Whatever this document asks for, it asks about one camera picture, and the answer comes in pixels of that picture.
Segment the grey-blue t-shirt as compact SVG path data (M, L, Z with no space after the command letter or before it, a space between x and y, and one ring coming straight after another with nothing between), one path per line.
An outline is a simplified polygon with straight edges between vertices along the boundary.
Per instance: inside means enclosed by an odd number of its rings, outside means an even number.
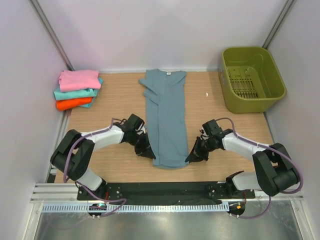
M145 113L153 166L184 168L189 163L185 122L185 71L147 70L139 83L145 87Z

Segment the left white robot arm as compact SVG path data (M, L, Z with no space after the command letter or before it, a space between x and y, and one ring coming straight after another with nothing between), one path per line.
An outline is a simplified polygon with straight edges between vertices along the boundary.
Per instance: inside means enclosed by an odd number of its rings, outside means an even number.
M107 182L89 168L93 152L115 144L128 143L140 157L155 159L143 119L131 114L128 119L111 120L110 126L91 132L69 130L55 151L50 163L81 185L81 192L95 200L107 198Z

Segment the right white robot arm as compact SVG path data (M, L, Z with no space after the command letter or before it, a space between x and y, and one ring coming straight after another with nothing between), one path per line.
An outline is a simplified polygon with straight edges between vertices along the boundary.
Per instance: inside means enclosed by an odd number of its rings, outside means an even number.
M207 161L209 153L224 150L253 162L254 171L239 171L226 178L225 192L237 198L245 190L258 190L273 197L299 192L304 179L284 145L259 143L238 134L234 127L223 130L212 119L202 125L201 134L186 158L187 163Z

